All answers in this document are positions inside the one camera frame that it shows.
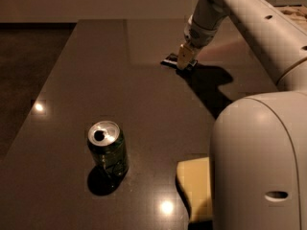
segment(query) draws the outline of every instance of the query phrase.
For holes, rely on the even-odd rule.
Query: wall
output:
[[[99,18],[183,18],[198,0],[0,0],[0,22],[76,22]],[[269,0],[302,3],[307,0]]]

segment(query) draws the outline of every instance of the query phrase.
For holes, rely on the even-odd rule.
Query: dark floor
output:
[[[0,162],[73,28],[71,24],[0,24]]]

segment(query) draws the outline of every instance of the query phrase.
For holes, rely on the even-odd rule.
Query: black can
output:
[[[114,122],[101,121],[89,131],[87,144],[93,159],[109,178],[123,178],[128,171],[124,133]]]

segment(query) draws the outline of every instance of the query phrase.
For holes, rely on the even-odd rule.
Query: brown table surface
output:
[[[207,155],[227,104],[275,87],[228,19],[191,74],[161,66],[183,27],[183,19],[78,23],[38,97],[45,113],[29,113],[1,164],[2,230],[188,228],[177,162]],[[102,120],[124,131],[130,169],[114,193],[98,196],[87,186],[86,135]]]

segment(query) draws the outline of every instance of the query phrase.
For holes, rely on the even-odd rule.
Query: silver can top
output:
[[[88,140],[95,146],[105,147],[116,141],[120,130],[112,121],[101,121],[88,131]]]

